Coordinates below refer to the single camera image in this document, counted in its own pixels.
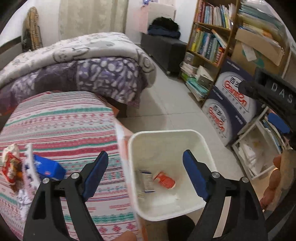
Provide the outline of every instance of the wooden bookshelf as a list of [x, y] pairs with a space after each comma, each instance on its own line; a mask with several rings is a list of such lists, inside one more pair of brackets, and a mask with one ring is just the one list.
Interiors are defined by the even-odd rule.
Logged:
[[[196, 3], [194, 18], [196, 16], [197, 12], [198, 12], [198, 3], [199, 3], [199, 1], [200, 0], [198, 0], [197, 3]], [[220, 74], [221, 66], [223, 65], [223, 63], [224, 63], [224, 61], [225, 61], [225, 59], [226, 59], [226, 57], [228, 55], [230, 46], [235, 41], [235, 34], [236, 34], [236, 31], [237, 31], [237, 25], [238, 25], [238, 16], [237, 16], [237, 14], [238, 14], [238, 11], [239, 11], [239, 8], [240, 8], [240, 0], [205, 0], [205, 1], [207, 3], [213, 5], [213, 6], [219, 6], [219, 5], [227, 6], [228, 4], [233, 3], [236, 6], [236, 13], [235, 13], [235, 17], [234, 17], [234, 20], [233, 20], [232, 29], [224, 28], [224, 27], [217, 26], [217, 25], [207, 24], [207, 23], [201, 23], [201, 22], [194, 22], [193, 21], [193, 23], [192, 23], [191, 33], [190, 33], [189, 40], [188, 40], [188, 45], [187, 45], [187, 52], [190, 52], [190, 53], [194, 54], [197, 58], [200, 58], [204, 63], [209, 63], [211, 66], [214, 66], [214, 68], [217, 68], [217, 72], [216, 72], [216, 74], [214, 76], [213, 84], [210, 87], [210, 90], [209, 90], [207, 96], [205, 97], [204, 101], [202, 102], [202, 105], [204, 104], [204, 102], [207, 99], [210, 91], [212, 90], [213, 86], [215, 85], [215, 83], [216, 83], [216, 81], [218, 79], [218, 76]], [[219, 65], [211, 62], [210, 60], [203, 57], [202, 55], [190, 50], [190, 46], [189, 46], [190, 45], [190, 39], [191, 39], [192, 33], [194, 31], [195, 24], [198, 24], [198, 25], [200, 25], [200, 26], [202, 26], [202, 27], [204, 27], [206, 29], [209, 29], [209, 30], [214, 29], [218, 34], [228, 37], [227, 46], [226, 46], [226, 48], [224, 50], [224, 54], [222, 56], [222, 59], [221, 59], [221, 62], [220, 62]]]

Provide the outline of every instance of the blue gripper pad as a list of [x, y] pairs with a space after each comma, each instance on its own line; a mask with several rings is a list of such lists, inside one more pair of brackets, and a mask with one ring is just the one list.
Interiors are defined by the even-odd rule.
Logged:
[[207, 191], [207, 180], [211, 171], [206, 164], [198, 162], [190, 150], [183, 153], [183, 165], [198, 196], [207, 201], [210, 194]]
[[103, 152], [102, 155], [99, 155], [97, 158], [99, 158], [98, 162], [84, 181], [84, 191], [82, 194], [84, 202], [87, 202], [90, 197], [94, 196], [109, 163], [107, 152]]

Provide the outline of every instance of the black storage bench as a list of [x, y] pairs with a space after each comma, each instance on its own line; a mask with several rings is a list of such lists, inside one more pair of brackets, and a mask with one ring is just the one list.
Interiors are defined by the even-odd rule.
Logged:
[[142, 34], [141, 47], [170, 75], [180, 71], [187, 44], [178, 39]]

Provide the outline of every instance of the beige curtain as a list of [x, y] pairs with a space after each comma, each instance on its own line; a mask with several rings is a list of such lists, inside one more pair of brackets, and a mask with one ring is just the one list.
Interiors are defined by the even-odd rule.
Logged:
[[60, 39], [99, 32], [124, 33], [127, 7], [128, 0], [61, 0]]

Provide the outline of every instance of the crumpled red packet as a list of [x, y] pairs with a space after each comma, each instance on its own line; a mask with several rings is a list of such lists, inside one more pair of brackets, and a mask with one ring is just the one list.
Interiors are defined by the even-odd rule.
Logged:
[[1, 173], [9, 185], [15, 185], [16, 180], [22, 180], [22, 162], [11, 152], [7, 154], [8, 158], [1, 168]]

